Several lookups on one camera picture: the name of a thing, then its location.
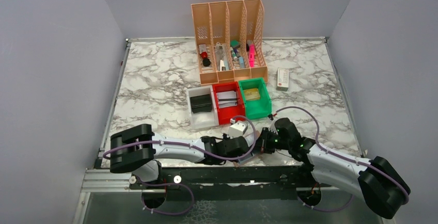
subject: marble tabletop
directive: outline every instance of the marble tabletop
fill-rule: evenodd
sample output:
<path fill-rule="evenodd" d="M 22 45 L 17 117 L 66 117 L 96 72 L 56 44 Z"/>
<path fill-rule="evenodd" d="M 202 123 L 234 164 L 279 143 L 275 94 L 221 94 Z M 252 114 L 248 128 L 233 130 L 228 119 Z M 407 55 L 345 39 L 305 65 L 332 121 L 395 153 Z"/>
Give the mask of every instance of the marble tabletop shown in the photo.
<path fill-rule="evenodd" d="M 266 40 L 262 50 L 269 69 L 267 89 L 272 110 L 299 106 L 311 112 L 320 125 L 319 140 L 326 146 L 359 155 L 342 95 L 323 41 Z M 277 68 L 288 68 L 289 90 L 278 91 Z M 142 123 L 167 137 L 198 138 L 220 136 L 229 125 L 203 130 L 190 126 L 185 90 L 199 87 L 199 70 L 195 41 L 133 42 L 129 51 L 120 91 L 117 96 L 110 136 Z M 278 117 L 289 117 L 303 136 L 315 136 L 315 123 L 300 110 L 284 110 Z M 257 130 L 268 126 L 268 118 L 254 120 Z M 203 166 L 176 159 L 161 159 L 166 166 Z M 299 162 L 278 153 L 262 155 L 246 166 L 295 165 Z M 103 168 L 110 162 L 102 161 Z"/>

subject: clear plastic item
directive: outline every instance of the clear plastic item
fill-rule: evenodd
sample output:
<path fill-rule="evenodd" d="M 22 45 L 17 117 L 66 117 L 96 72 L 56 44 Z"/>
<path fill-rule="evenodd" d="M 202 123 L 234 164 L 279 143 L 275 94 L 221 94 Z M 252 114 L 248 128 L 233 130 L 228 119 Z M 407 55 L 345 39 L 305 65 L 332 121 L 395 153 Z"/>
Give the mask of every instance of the clear plastic item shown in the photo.
<path fill-rule="evenodd" d="M 204 129 L 206 127 L 218 126 L 219 120 L 217 117 L 216 103 L 214 101 L 213 87 L 201 86 L 201 87 L 187 89 L 185 92 L 187 95 L 187 105 L 189 107 L 188 112 L 189 112 L 191 127 L 194 130 L 197 130 L 197 129 Z M 193 113 L 192 106 L 190 104 L 190 98 L 201 96 L 201 95 L 207 95 L 207 94 L 210 95 L 212 100 L 212 110 L 210 112 Z"/>

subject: pink highlighter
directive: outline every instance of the pink highlighter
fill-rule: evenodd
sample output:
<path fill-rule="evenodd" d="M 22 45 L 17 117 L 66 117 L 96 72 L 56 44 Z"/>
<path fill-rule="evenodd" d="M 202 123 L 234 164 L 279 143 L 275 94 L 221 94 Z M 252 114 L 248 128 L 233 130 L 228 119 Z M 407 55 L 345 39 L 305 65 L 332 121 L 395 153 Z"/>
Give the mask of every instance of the pink highlighter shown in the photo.
<path fill-rule="evenodd" d="M 246 43 L 249 45 L 249 66 L 254 67 L 254 57 L 256 56 L 256 47 L 251 40 L 247 40 Z"/>

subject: green object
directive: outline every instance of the green object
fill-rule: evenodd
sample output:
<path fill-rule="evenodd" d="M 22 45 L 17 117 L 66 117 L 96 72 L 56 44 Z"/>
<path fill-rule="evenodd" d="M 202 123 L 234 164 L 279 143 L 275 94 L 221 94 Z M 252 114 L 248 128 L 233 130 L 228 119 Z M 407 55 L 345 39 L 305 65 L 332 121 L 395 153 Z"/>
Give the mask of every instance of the green object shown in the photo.
<path fill-rule="evenodd" d="M 231 45 L 231 47 L 237 47 L 237 46 L 239 46 L 239 42 L 236 41 L 236 40 L 232 40 L 232 41 L 230 42 L 230 45 Z"/>
<path fill-rule="evenodd" d="M 259 119 L 267 117 L 272 113 L 272 102 L 263 78 L 252 78 L 239 81 L 240 92 L 242 93 L 243 103 L 245 105 L 246 117 L 249 119 Z M 259 100 L 247 101 L 243 90 L 257 88 L 260 93 Z"/>

